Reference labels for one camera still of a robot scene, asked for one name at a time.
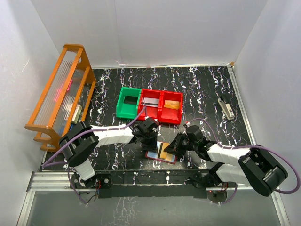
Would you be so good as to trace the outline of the gold striped credit card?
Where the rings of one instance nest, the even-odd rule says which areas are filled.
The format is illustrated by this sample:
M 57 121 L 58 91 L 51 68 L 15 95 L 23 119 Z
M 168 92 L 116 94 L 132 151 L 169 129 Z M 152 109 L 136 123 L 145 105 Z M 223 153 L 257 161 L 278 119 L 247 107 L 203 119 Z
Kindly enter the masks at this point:
M 173 155 L 173 154 L 168 153 L 167 151 L 165 151 L 165 149 L 168 146 L 169 146 L 169 143 L 163 143 L 163 142 L 159 143 L 158 158 L 159 158 L 159 160 L 161 160 L 163 162 L 167 162 L 167 163 L 170 163 L 170 164 L 175 164 L 176 156 Z

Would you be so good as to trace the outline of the red leather card holder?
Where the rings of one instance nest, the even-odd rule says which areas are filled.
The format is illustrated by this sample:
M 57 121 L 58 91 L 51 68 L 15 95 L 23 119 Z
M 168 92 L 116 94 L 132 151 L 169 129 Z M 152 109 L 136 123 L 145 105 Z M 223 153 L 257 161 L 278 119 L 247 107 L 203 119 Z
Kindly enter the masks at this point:
M 161 160 L 159 160 L 159 158 L 158 158 L 158 152 L 155 153 L 155 152 L 147 151 L 146 154 L 145 154 L 145 157 L 146 157 L 147 159 L 156 160 L 156 161 L 161 161 Z

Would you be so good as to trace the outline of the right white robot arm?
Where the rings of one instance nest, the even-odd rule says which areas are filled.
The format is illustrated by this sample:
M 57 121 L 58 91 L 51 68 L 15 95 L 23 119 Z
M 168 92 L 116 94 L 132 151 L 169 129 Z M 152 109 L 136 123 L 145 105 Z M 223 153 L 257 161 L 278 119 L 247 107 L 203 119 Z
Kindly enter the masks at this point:
M 215 184 L 244 184 L 265 197 L 288 177 L 284 167 L 262 147 L 224 147 L 216 141 L 207 140 L 196 125 L 178 133 L 164 151 L 177 156 L 194 151 L 201 159 L 216 164 L 208 176 Z

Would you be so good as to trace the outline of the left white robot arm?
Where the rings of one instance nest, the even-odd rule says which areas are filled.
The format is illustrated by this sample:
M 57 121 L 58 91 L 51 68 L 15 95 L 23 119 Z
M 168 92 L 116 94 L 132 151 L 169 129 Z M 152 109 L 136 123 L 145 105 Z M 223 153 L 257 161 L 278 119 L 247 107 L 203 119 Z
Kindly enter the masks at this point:
M 95 148 L 141 143 L 145 151 L 157 151 L 158 127 L 157 120 L 151 117 L 116 127 L 91 126 L 82 121 L 60 139 L 59 145 L 69 167 L 74 168 L 79 175 L 78 181 L 82 182 L 84 187 L 91 188 L 96 186 L 97 176 L 88 158 Z

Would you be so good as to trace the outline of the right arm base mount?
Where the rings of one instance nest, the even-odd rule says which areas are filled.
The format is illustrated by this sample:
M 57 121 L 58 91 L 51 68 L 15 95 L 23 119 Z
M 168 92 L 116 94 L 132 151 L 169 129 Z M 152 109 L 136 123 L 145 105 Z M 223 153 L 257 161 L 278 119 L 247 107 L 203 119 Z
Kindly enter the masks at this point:
M 233 194 L 228 197 L 227 190 L 229 188 L 229 182 L 222 182 L 217 176 L 209 173 L 196 173 L 187 180 L 195 188 L 205 188 L 207 192 L 207 198 L 210 202 L 215 204 L 226 204 L 230 202 L 237 193 L 238 186 L 234 185 Z

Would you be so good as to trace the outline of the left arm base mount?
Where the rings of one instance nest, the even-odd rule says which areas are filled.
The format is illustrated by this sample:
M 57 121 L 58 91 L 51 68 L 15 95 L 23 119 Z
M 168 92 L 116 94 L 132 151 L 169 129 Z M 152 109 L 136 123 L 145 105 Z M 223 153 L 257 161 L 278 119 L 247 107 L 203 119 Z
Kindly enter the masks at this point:
M 95 191 L 94 200 L 103 198 L 103 192 L 109 192 L 112 187 L 112 176 L 108 173 L 95 173 L 88 180 L 83 180 L 77 173 L 71 176 L 71 182 L 75 189 L 92 189 Z

